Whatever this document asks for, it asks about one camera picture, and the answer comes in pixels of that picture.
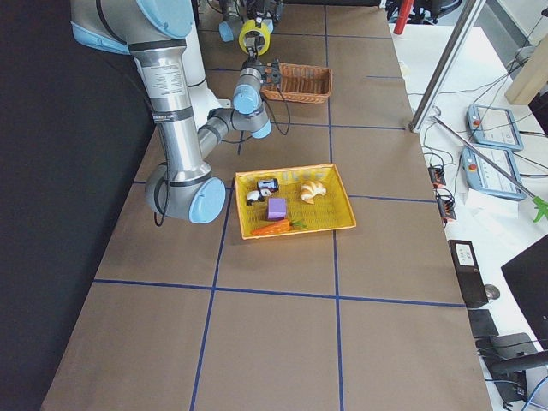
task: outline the metal bar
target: metal bar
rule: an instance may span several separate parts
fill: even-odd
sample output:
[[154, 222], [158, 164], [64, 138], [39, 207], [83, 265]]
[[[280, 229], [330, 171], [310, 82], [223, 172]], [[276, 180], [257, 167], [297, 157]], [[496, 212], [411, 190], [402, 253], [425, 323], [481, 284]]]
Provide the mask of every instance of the metal bar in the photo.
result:
[[459, 51], [461, 50], [468, 33], [474, 26], [480, 11], [483, 8], [486, 0], [468, 0], [462, 9], [459, 20], [455, 24], [453, 33], [451, 34], [445, 50], [439, 59], [438, 66], [434, 70], [432, 79], [428, 83], [425, 95], [419, 103], [419, 107], [414, 114], [413, 120], [409, 124], [409, 129], [413, 133], [419, 133], [422, 124], [430, 113], [430, 109], [434, 105], [434, 99], [438, 96], [439, 91], [444, 84], [445, 78]]
[[506, 178], [508, 178], [511, 182], [513, 182], [523, 193], [527, 194], [528, 196], [530, 196], [531, 198], [535, 198], [536, 195], [531, 193], [523, 184], [521, 184], [520, 182], [518, 182], [514, 176], [508, 174], [505, 170], [501, 169], [500, 166], [498, 166], [497, 163], [495, 163], [494, 161], [492, 161], [490, 158], [488, 158], [487, 156], [485, 156], [484, 154], [482, 154], [476, 147], [474, 147], [473, 144], [471, 144], [469, 141], [467, 141], [466, 139], [464, 139], [463, 137], [461, 137], [456, 131], [454, 131], [451, 127], [449, 127], [447, 124], [445, 124], [444, 122], [442, 122], [439, 118], [437, 118], [436, 116], [432, 116], [433, 119], [436, 120], [436, 122], [442, 126], [443, 128], [445, 128], [447, 131], [449, 131], [450, 133], [452, 133], [457, 139], [459, 139], [460, 141], [462, 141], [462, 143], [468, 147], [470, 150], [472, 150], [478, 157], [482, 158], [486, 163], [488, 163], [493, 169], [495, 169], [496, 171], [498, 171], [500, 174], [502, 174], [503, 176], [505, 176]]

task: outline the croissant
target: croissant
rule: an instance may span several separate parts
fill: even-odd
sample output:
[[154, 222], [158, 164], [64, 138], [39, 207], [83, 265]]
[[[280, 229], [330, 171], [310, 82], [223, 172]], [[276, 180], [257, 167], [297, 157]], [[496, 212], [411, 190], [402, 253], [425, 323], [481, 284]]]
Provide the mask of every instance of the croissant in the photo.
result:
[[321, 182], [305, 182], [301, 186], [301, 200], [308, 204], [314, 204], [313, 197], [316, 194], [325, 195], [326, 189]]

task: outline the plastic basket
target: plastic basket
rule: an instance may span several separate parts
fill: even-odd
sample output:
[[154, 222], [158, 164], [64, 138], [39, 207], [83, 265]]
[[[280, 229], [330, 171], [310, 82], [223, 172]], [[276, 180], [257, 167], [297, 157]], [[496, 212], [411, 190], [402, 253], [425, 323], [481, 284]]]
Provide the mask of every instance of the plastic basket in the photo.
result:
[[274, 85], [261, 90], [269, 100], [322, 104], [331, 95], [333, 73], [330, 68], [280, 63], [280, 72], [282, 82], [279, 87], [282, 95]]
[[[252, 235], [259, 227], [271, 224], [266, 220], [267, 200], [246, 204], [246, 195], [257, 189], [257, 180], [277, 178], [279, 191], [272, 197], [286, 199], [287, 218], [292, 222], [302, 222], [304, 228], [293, 228], [291, 231], [272, 235]], [[325, 196], [314, 197], [314, 204], [301, 200], [301, 184], [306, 181], [322, 182], [327, 190]], [[356, 220], [334, 164], [319, 164], [305, 167], [293, 167], [277, 170], [259, 170], [236, 173], [235, 195], [240, 218], [241, 237], [252, 238], [275, 237], [314, 233], [332, 229], [350, 229], [355, 227]]]

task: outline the toy carrot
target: toy carrot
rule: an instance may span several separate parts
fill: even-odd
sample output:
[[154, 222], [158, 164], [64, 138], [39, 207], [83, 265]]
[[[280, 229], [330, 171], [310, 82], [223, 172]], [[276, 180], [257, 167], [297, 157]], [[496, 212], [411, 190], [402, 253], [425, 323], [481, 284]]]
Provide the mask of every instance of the toy carrot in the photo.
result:
[[271, 234], [282, 234], [291, 231], [292, 227], [305, 228], [306, 226], [301, 222], [291, 222], [289, 219], [284, 218], [283, 220], [276, 221], [273, 224], [268, 224], [265, 227], [260, 227], [254, 229], [252, 235], [271, 235]]

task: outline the purple block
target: purple block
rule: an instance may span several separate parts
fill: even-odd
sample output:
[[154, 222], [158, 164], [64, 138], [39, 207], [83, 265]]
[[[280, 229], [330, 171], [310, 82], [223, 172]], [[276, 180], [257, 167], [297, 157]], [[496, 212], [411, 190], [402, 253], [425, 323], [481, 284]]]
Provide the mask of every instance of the purple block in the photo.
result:
[[268, 199], [268, 213], [267, 220], [276, 221], [282, 220], [287, 214], [287, 207], [285, 205], [285, 199]]

